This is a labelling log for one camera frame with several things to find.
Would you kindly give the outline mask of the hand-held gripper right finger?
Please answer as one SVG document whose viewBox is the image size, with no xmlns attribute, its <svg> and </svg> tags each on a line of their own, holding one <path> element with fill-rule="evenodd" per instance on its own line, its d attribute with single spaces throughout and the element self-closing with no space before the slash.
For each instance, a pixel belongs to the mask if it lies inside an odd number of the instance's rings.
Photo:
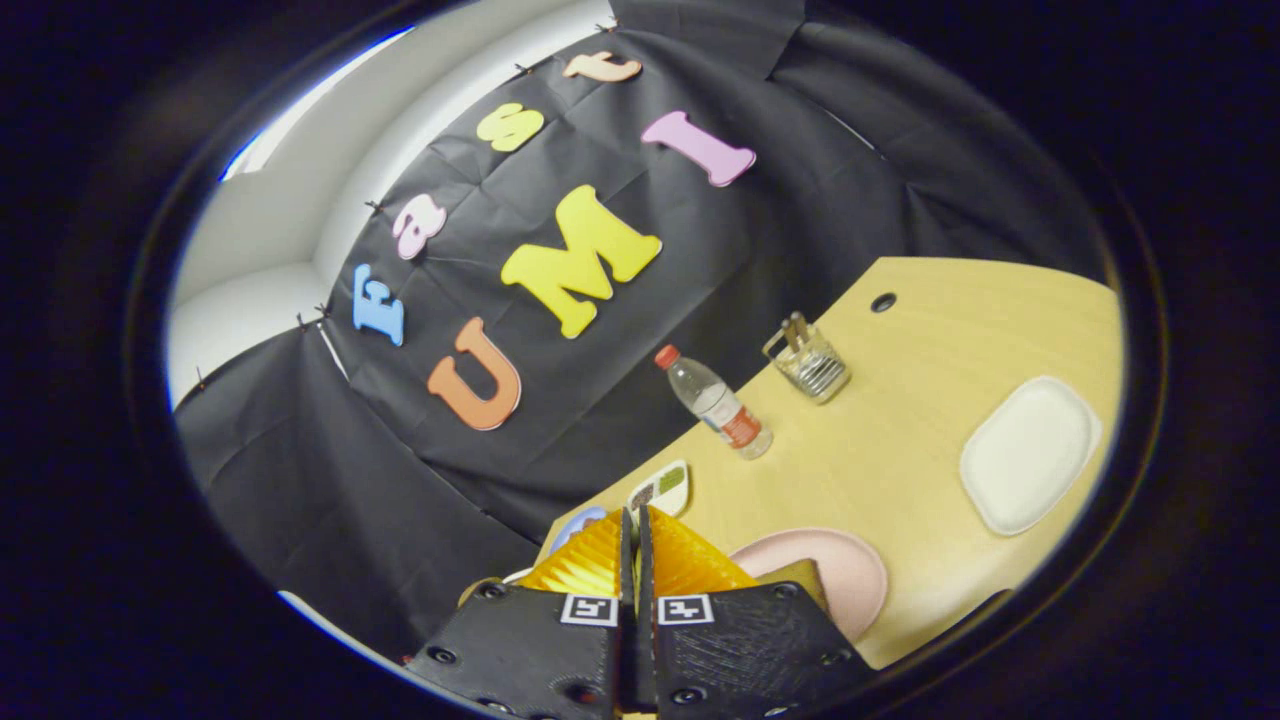
<svg viewBox="0 0 1280 720">
<path fill-rule="evenodd" d="M 799 582 L 724 588 L 731 561 L 637 515 L 637 705 L 658 719 L 801 719 L 876 670 Z"/>
</svg>

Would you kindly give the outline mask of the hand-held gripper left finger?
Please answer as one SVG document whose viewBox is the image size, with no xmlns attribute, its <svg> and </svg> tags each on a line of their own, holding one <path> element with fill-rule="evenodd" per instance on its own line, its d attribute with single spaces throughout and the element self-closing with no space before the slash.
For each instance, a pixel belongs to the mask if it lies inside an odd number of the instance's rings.
<svg viewBox="0 0 1280 720">
<path fill-rule="evenodd" d="M 630 512 L 614 510 L 518 582 L 479 582 L 408 671 L 512 717 L 621 719 L 631 533 Z"/>
</svg>

